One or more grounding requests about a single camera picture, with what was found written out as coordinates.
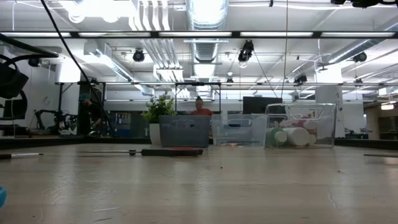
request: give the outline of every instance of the table surface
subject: table surface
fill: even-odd
[[[201,157],[93,155],[133,144],[10,152],[0,223],[397,223],[398,159],[388,151],[209,148]]]

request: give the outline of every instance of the clear storage container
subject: clear storage container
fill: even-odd
[[[208,147],[210,116],[159,116],[163,147]]]
[[[265,147],[264,114],[214,114],[211,116],[215,146]]]
[[[267,147],[333,147],[336,104],[268,105]]]

